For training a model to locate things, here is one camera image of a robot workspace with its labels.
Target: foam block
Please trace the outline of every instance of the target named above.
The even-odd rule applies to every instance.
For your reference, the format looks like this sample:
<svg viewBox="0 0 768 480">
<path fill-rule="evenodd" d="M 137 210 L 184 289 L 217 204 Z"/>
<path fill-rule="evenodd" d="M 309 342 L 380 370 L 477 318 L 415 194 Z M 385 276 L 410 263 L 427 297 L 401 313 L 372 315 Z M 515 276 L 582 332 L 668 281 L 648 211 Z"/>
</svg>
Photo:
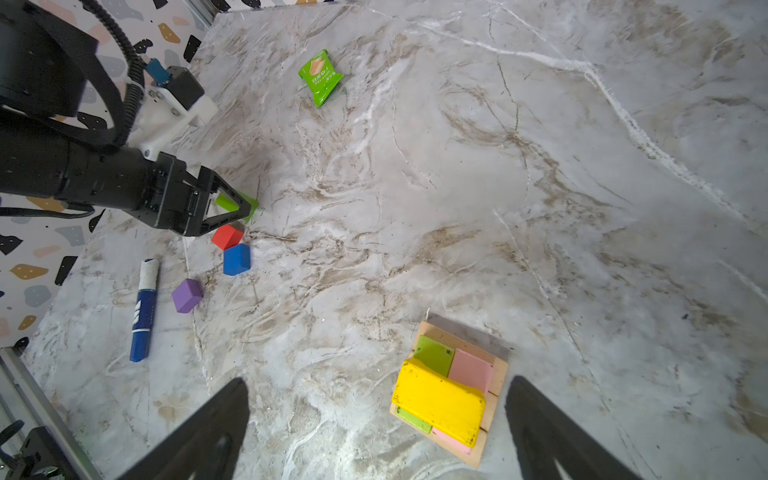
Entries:
<svg viewBox="0 0 768 480">
<path fill-rule="evenodd" d="M 250 214 L 248 214 L 247 217 L 243 218 L 243 222 L 250 222 L 251 217 L 254 213 L 256 213 L 256 209 L 259 208 L 259 201 L 255 198 L 248 197 L 246 194 L 241 192 L 240 190 L 235 190 L 237 193 L 240 194 L 242 198 L 244 198 L 249 204 L 250 204 Z M 236 203 L 232 201 L 229 195 L 225 193 L 219 194 L 218 197 L 216 197 L 216 205 L 219 207 L 225 209 L 228 212 L 234 212 L 238 210 L 238 206 Z"/>
<path fill-rule="evenodd" d="M 462 349 L 456 350 L 448 378 L 486 393 L 491 384 L 491 377 L 493 365 Z"/>
<path fill-rule="evenodd" d="M 474 447 L 480 430 L 485 398 L 482 392 L 454 382 L 419 359 L 402 363 L 392 403 Z"/>
<path fill-rule="evenodd" d="M 243 239 L 243 232 L 231 225 L 224 225 L 219 227 L 214 233 L 214 238 L 211 240 L 214 244 L 222 250 L 232 248 Z"/>
<path fill-rule="evenodd" d="M 448 376 L 453 361 L 454 350 L 440 342 L 422 335 L 416 342 L 413 358 L 424 362 L 424 365 L 435 370 L 442 376 Z"/>
<path fill-rule="evenodd" d="M 451 369 L 451 361 L 453 360 L 453 349 L 440 342 L 436 342 L 428 336 L 421 335 L 416 341 L 413 358 L 421 360 L 424 362 L 424 365 L 440 375 L 448 376 L 448 371 Z M 396 414 L 424 433 L 429 433 L 432 430 L 430 424 L 400 407 L 397 408 Z"/>
<path fill-rule="evenodd" d="M 237 275 L 250 270 L 250 248 L 236 245 L 224 251 L 224 275 Z"/>
<path fill-rule="evenodd" d="M 200 284 L 191 278 L 181 282 L 170 296 L 179 313 L 189 313 L 203 299 Z"/>
<path fill-rule="evenodd" d="M 424 433 L 429 433 L 432 431 L 432 426 L 430 424 L 424 420 L 421 420 L 416 415 L 406 412 L 400 407 L 396 407 L 395 414 Z"/>
<path fill-rule="evenodd" d="M 438 429 L 432 429 L 432 431 L 429 434 L 435 436 L 436 438 L 441 439 L 444 443 L 449 444 L 457 452 L 461 452 L 464 455 L 469 455 L 470 453 L 472 453 L 472 449 L 470 449 L 467 445 L 462 445 L 461 442 L 459 442 L 456 439 L 452 439 L 451 437 L 447 436 L 445 433 L 440 432 Z"/>
</svg>

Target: blue marker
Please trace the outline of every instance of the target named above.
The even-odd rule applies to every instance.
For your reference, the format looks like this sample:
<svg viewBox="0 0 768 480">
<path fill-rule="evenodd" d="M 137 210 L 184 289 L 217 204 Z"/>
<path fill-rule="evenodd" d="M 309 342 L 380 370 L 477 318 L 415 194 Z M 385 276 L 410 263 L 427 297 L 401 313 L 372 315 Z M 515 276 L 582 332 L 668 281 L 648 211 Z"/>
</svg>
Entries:
<svg viewBox="0 0 768 480">
<path fill-rule="evenodd" d="M 148 258 L 141 263 L 139 272 L 139 295 L 134 312 L 134 338 L 131 342 L 131 361 L 140 362 L 149 353 L 149 335 L 152 330 L 154 304 L 157 299 L 157 271 L 160 262 Z"/>
</svg>

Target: wooden tray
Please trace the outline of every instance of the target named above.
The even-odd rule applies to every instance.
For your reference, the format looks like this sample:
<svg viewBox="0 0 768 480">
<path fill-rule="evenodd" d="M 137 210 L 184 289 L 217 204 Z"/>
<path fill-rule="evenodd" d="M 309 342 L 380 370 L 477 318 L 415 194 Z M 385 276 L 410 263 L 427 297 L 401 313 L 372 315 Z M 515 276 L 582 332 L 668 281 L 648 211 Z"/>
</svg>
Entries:
<svg viewBox="0 0 768 480">
<path fill-rule="evenodd" d="M 460 452 L 453 444 L 448 443 L 440 437 L 422 432 L 421 430 L 417 429 L 410 423 L 397 416 L 395 413 L 397 407 L 394 403 L 389 406 L 389 413 L 392 413 L 398 420 L 404 422 L 417 432 L 432 440 L 434 443 L 448 450 L 467 465 L 477 469 L 477 467 L 480 466 L 480 458 L 482 457 L 482 451 L 485 448 L 485 441 L 488 439 L 488 430 L 491 429 L 491 422 L 493 422 L 493 415 L 496 411 L 496 406 L 498 405 L 498 397 L 502 393 L 502 386 L 504 385 L 504 379 L 506 378 L 507 371 L 509 370 L 509 364 L 497 356 L 493 356 L 483 349 L 479 349 L 471 343 L 467 343 L 457 336 L 453 336 L 445 330 L 441 330 L 427 322 L 422 322 L 421 326 L 419 327 L 419 331 L 416 333 L 416 337 L 413 339 L 413 347 L 411 348 L 409 357 L 413 356 L 413 353 L 416 349 L 416 343 L 419 341 L 419 337 L 421 335 L 427 336 L 436 342 L 440 342 L 452 349 L 462 349 L 465 352 L 478 357 L 480 360 L 485 360 L 486 362 L 493 365 L 493 377 L 491 377 L 491 383 L 488 385 L 488 391 L 485 394 L 485 411 L 483 412 L 482 422 L 480 423 L 480 432 L 478 433 L 478 439 L 475 443 L 475 447 L 467 455 L 464 452 Z"/>
</svg>

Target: patterned wall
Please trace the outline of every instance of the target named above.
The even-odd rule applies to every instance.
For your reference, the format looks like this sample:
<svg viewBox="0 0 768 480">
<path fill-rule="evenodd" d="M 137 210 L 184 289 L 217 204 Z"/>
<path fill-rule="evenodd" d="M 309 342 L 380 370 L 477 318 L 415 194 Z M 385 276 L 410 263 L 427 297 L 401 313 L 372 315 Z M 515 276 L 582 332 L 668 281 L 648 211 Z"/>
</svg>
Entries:
<svg viewBox="0 0 768 480">
<path fill-rule="evenodd" d="M 32 0 L 42 8 L 99 40 L 97 55 L 123 91 L 126 64 L 106 29 L 78 0 Z M 101 0 L 135 43 L 164 66 L 187 66 L 205 35 L 182 0 Z M 104 102 L 90 85 L 76 118 L 62 119 L 79 127 L 107 127 L 112 121 Z M 3 207 L 62 211 L 56 200 L 2 195 Z M 100 214 L 90 218 L 0 217 L 0 346 L 12 346 L 37 328 L 69 270 L 82 253 Z"/>
</svg>

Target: green tile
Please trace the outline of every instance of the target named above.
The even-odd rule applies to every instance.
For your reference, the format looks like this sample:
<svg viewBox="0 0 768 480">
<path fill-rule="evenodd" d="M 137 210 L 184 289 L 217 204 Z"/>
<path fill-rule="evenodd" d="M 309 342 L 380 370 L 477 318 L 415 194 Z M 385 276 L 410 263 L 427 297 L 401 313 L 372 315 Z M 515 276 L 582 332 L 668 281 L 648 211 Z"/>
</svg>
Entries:
<svg viewBox="0 0 768 480">
<path fill-rule="evenodd" d="M 248 197 L 246 194 L 241 192 L 240 190 L 235 190 L 237 193 L 240 194 L 241 197 L 243 197 L 249 204 L 250 204 L 250 214 L 248 214 L 247 217 L 243 218 L 244 222 L 249 222 L 250 218 L 253 216 L 253 214 L 256 212 L 256 209 L 259 207 L 259 201 Z M 232 201 L 232 199 L 229 197 L 229 195 L 225 194 L 224 192 L 220 193 L 218 197 L 216 197 L 216 205 L 219 207 L 225 209 L 228 212 L 234 212 L 237 210 L 237 204 Z"/>
<path fill-rule="evenodd" d="M 451 371 L 453 354 L 453 349 L 436 342 L 428 336 L 422 335 L 416 343 L 416 351 L 413 353 L 413 358 L 421 360 L 424 362 L 424 365 L 440 375 L 448 376 L 448 372 Z"/>
<path fill-rule="evenodd" d="M 410 423 L 411 425 L 415 426 L 417 429 L 421 430 L 424 433 L 430 433 L 432 431 L 432 426 L 430 424 L 428 424 L 424 420 L 421 420 L 416 415 L 406 412 L 400 407 L 397 407 L 397 410 L 395 410 L 395 413 L 397 414 L 398 417 Z"/>
</svg>

